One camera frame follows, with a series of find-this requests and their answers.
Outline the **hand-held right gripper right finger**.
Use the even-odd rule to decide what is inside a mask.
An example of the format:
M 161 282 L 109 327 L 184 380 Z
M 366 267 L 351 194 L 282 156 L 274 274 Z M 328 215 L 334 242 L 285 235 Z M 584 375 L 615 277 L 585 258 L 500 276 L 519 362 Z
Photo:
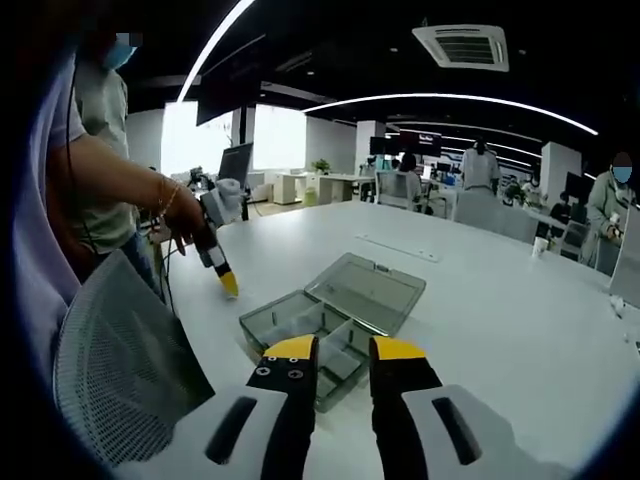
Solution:
M 423 350 L 369 343 L 372 428 L 387 479 L 568 479 L 520 448 L 509 421 L 459 385 L 445 385 Z

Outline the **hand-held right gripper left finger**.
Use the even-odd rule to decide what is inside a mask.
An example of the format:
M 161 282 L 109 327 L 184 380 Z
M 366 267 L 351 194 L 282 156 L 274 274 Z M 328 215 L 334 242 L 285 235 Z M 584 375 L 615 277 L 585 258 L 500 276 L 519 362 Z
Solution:
M 216 393 L 175 426 L 146 461 L 117 479 L 300 479 L 315 428 L 319 340 L 312 334 L 268 348 L 244 385 Z

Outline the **person's left hand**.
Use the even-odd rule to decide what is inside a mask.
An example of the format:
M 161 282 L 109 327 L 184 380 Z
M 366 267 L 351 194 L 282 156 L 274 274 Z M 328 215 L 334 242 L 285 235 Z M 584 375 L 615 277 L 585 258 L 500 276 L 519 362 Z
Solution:
M 185 256 L 185 246 L 193 243 L 196 233 L 205 227 L 198 199 L 188 188 L 177 185 L 161 204 L 160 214 L 176 241 L 178 252 Z

